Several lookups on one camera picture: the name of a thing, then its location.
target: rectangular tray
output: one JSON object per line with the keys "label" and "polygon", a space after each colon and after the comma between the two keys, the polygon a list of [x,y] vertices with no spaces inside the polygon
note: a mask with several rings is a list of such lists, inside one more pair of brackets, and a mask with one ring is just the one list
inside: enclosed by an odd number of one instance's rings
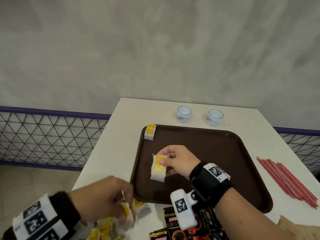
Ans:
{"label": "rectangular tray", "polygon": [[264,185],[250,155],[238,135],[227,130],[199,129],[157,125],[153,141],[144,140],[142,129],[130,183],[138,201],[171,204],[170,193],[191,191],[190,182],[181,175],[166,177],[164,183],[151,180],[152,154],[168,145],[185,145],[197,158],[215,163],[231,179],[234,188],[262,213],[272,207],[272,198]]}

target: left hand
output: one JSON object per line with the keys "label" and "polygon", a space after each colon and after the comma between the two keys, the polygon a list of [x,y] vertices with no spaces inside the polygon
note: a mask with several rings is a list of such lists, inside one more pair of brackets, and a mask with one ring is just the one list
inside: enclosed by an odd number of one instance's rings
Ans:
{"label": "left hand", "polygon": [[122,191],[125,201],[131,205],[132,184],[114,176],[73,190],[68,195],[80,214],[81,221],[95,222],[108,217],[126,219],[126,213],[120,205]]}

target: table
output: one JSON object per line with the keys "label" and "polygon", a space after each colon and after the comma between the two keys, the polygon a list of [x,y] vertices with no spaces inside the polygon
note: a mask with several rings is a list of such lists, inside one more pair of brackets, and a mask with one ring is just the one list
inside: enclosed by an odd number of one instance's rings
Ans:
{"label": "table", "polygon": [[[180,123],[175,118],[176,109],[181,105],[192,109],[192,118],[187,123]],[[206,123],[206,114],[210,109],[218,109],[224,113],[224,118],[217,127]],[[320,226],[320,210],[286,195],[256,160],[258,156],[283,163],[320,198],[318,181],[259,110],[252,108],[121,98],[73,189],[109,175],[130,181],[141,131],[147,124],[208,128],[236,133],[242,139],[272,197],[273,209],[266,216],[275,223],[280,215],[284,215],[297,224]],[[152,213],[128,231],[127,236],[131,240],[149,239],[149,232],[166,226],[162,209],[167,205],[150,206]]]}

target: tiled floor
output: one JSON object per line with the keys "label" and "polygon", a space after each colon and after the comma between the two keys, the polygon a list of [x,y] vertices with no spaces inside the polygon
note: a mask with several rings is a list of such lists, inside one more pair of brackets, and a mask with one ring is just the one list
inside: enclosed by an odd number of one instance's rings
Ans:
{"label": "tiled floor", "polygon": [[12,219],[45,193],[70,191],[80,172],[0,165],[0,238]]}

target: gray wall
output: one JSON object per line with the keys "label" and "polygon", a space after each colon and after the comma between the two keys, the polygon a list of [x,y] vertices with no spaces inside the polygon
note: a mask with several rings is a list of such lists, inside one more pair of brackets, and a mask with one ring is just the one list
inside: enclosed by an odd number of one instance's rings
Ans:
{"label": "gray wall", "polygon": [[0,105],[120,97],[258,108],[320,130],[320,0],[0,0]]}

